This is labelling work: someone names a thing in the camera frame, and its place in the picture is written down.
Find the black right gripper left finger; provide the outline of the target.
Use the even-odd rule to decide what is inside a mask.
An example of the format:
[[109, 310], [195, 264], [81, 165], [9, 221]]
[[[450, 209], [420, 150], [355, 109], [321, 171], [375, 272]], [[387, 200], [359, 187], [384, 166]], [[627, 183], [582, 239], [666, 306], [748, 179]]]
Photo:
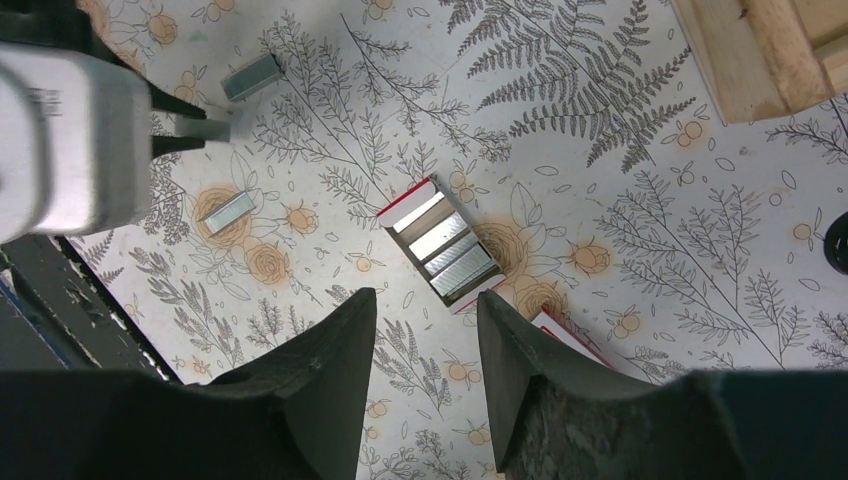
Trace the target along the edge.
[[208, 384], [131, 370], [6, 371], [5, 479], [352, 479], [377, 317], [362, 288]]

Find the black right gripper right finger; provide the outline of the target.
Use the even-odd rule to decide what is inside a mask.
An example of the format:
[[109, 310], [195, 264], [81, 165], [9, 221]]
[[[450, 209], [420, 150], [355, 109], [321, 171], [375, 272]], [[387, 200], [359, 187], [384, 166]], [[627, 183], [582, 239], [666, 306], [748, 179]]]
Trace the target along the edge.
[[695, 370], [653, 385], [591, 360], [493, 291], [477, 328], [508, 479], [843, 479], [847, 375]]

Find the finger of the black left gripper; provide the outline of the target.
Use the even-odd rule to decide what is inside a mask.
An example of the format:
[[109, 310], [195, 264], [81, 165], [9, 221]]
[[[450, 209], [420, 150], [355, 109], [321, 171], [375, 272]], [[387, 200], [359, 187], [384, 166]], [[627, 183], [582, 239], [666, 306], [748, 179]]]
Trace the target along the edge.
[[152, 135], [150, 140], [152, 158], [158, 158], [171, 153], [202, 149], [206, 144], [204, 139], [196, 137]]
[[206, 119], [206, 112], [176, 96], [168, 94], [155, 84], [148, 82], [148, 91], [151, 99], [151, 109], [166, 113], [176, 114], [191, 119]]

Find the red staple box sleeve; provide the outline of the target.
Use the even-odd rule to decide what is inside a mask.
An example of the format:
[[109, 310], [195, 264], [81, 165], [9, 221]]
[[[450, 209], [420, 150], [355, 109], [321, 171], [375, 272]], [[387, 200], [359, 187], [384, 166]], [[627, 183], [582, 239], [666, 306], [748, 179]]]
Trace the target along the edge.
[[609, 369], [612, 369], [612, 366], [597, 352], [592, 350], [586, 342], [580, 340], [573, 332], [561, 326], [545, 310], [540, 311], [531, 320], [531, 324], [536, 326], [540, 330], [546, 332], [551, 337], [556, 338], [557, 340], [566, 344], [581, 355], [590, 358], [596, 363], [599, 363]]

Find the red staple box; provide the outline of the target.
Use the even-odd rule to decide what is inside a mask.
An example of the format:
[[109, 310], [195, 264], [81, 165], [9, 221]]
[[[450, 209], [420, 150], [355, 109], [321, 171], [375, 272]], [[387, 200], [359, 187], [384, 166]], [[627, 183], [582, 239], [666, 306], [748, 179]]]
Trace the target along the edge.
[[506, 281], [494, 254], [433, 176], [393, 200], [376, 219], [453, 314]]

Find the black stapler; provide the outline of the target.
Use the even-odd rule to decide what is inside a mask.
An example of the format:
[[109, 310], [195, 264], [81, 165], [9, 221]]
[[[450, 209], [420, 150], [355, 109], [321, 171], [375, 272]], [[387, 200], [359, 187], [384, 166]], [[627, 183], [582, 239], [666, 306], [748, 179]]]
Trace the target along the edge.
[[823, 241], [823, 254], [827, 263], [842, 275], [847, 266], [848, 212], [840, 215], [828, 228]]

